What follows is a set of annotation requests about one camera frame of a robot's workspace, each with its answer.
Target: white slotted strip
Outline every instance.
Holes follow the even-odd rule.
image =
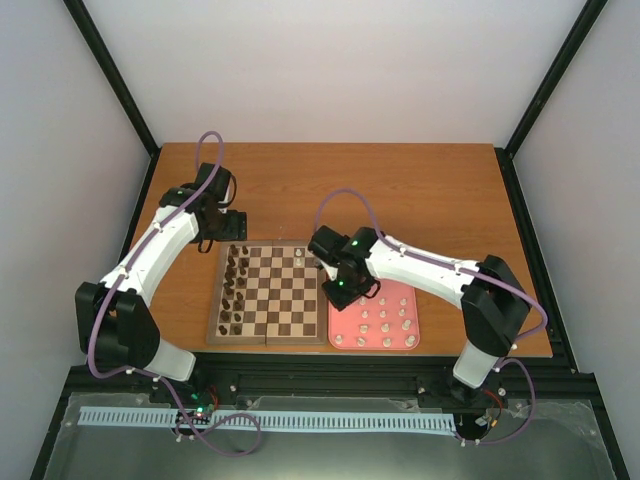
[[[231,415],[237,410],[218,410],[207,425]],[[452,435],[453,415],[434,413],[347,413],[347,412],[248,412],[265,432],[300,433],[426,433]],[[176,425],[177,409],[81,407],[78,425],[168,428]],[[246,418],[235,418],[222,424],[221,430],[254,430]]]

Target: wooden tabletop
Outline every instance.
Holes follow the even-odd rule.
[[[162,194],[195,178],[194,152],[192,143],[164,145],[136,241]],[[206,144],[202,161],[213,163],[216,152],[215,144]],[[323,198],[337,188],[352,187],[369,199],[388,234],[449,257],[502,257],[524,289],[534,293],[491,145],[232,143],[226,145],[224,166],[238,179],[232,208],[247,212],[249,240],[309,239]],[[322,222],[347,235],[370,225],[364,207],[347,195],[327,205]],[[329,343],[207,345],[217,257],[217,245],[208,254],[187,246],[160,283],[151,312],[166,340],[193,351],[344,353]],[[388,354],[458,355],[465,343],[460,310],[433,295],[416,293],[420,344],[409,352]],[[532,311],[524,328],[539,322],[540,316]],[[518,355],[551,356],[547,336],[524,340]]]

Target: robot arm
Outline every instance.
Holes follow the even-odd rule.
[[[246,213],[227,210],[232,175],[223,168],[196,201],[161,226],[161,222],[203,184],[213,167],[202,164],[194,183],[166,192],[151,225],[129,254],[100,283],[85,282],[77,290],[78,333],[85,353],[88,353],[89,337],[106,293],[124,274],[102,321],[96,357],[174,380],[189,379],[195,364],[194,355],[161,338],[149,307],[160,280],[187,244],[197,243],[198,251],[207,253],[213,241],[246,240]]]
[[[458,270],[482,272],[522,289],[515,276],[498,257],[488,256],[484,262],[458,260],[403,245],[390,236],[385,240],[397,250],[371,228],[361,228],[351,238],[326,226],[318,229],[309,250],[329,275],[323,284],[329,301],[342,310],[360,296],[375,296],[380,279],[406,283],[446,300],[462,310],[467,334],[453,375],[468,387],[480,387],[497,360],[509,353],[529,305]],[[408,252],[451,264],[453,269],[418,260]]]

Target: wall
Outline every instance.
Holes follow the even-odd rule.
[[[517,171],[580,369],[595,372],[640,478],[640,4],[610,1]]]
[[[117,261],[148,157],[61,1],[0,4],[0,65],[0,478],[21,480],[83,361],[75,289]]]
[[[583,3],[86,1],[158,141],[497,145]]]

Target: wooden chessboard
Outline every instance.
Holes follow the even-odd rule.
[[[223,243],[210,345],[309,345],[327,340],[324,272],[306,242]]]

